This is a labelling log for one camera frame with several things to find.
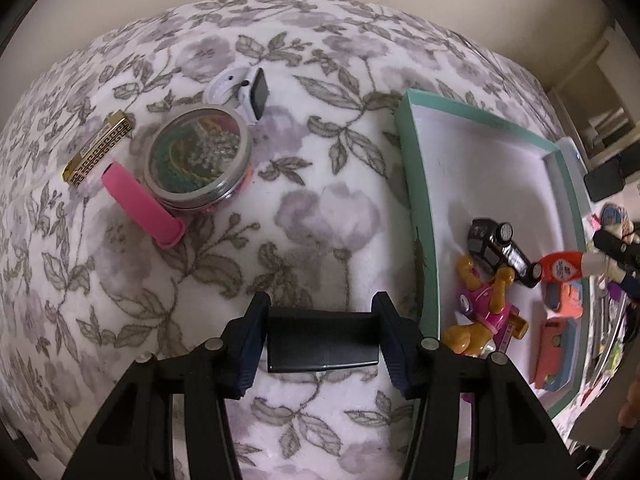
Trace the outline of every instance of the clear tin lid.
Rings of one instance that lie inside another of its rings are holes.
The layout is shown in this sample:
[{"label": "clear tin lid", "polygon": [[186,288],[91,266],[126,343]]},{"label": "clear tin lid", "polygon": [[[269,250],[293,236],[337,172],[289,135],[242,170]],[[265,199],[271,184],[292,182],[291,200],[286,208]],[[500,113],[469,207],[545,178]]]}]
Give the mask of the clear tin lid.
[{"label": "clear tin lid", "polygon": [[164,124],[145,162],[145,182],[167,206],[218,202],[242,180],[251,155],[244,119],[220,106],[197,107]]}]

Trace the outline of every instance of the gold harmonica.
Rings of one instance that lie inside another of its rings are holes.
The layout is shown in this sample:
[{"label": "gold harmonica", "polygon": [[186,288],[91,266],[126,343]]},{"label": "gold harmonica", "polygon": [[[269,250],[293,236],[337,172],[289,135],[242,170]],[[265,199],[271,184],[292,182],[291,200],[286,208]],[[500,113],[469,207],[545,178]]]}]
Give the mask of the gold harmonica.
[{"label": "gold harmonica", "polygon": [[104,126],[74,155],[62,172],[62,180],[78,187],[104,156],[127,135],[133,127],[122,110],[111,114]]}]

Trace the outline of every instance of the toy figure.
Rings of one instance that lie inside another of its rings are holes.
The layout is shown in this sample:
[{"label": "toy figure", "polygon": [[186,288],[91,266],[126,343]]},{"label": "toy figure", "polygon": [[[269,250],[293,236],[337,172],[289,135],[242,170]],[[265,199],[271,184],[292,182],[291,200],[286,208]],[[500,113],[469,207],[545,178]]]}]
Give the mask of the toy figure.
[{"label": "toy figure", "polygon": [[464,287],[460,291],[460,310],[472,324],[454,325],[442,334],[442,341],[456,354],[481,357],[500,347],[505,338],[522,339],[529,323],[518,309],[507,304],[506,292],[513,284],[515,272],[501,267],[489,283],[480,280],[470,256],[462,256],[456,271]]}]

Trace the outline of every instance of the pink band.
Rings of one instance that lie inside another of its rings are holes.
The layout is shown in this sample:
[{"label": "pink band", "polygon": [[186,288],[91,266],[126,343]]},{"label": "pink band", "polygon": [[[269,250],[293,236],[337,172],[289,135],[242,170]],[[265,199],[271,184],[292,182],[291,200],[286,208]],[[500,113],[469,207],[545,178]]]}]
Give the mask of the pink band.
[{"label": "pink band", "polygon": [[107,168],[102,174],[102,183],[133,221],[162,249],[171,249],[180,241],[186,231],[184,222],[162,207],[120,164],[114,162]]}]

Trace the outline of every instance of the toy wheel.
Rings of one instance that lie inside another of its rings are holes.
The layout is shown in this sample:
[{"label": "toy wheel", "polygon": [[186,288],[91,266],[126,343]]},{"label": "toy wheel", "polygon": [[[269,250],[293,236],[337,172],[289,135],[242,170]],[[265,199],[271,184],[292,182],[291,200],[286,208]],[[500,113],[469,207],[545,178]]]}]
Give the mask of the toy wheel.
[{"label": "toy wheel", "polygon": [[506,245],[511,242],[513,238],[513,227],[509,222],[503,222],[498,225],[498,228],[495,230],[495,237],[498,240],[498,243],[502,245]]},{"label": "toy wheel", "polygon": [[463,316],[469,316],[473,311],[473,307],[471,306],[469,298],[464,294],[460,294],[460,297],[458,298],[458,311]]},{"label": "toy wheel", "polygon": [[533,280],[536,282],[539,281],[540,278],[542,278],[542,266],[538,262],[531,264],[529,267],[529,273]]}]

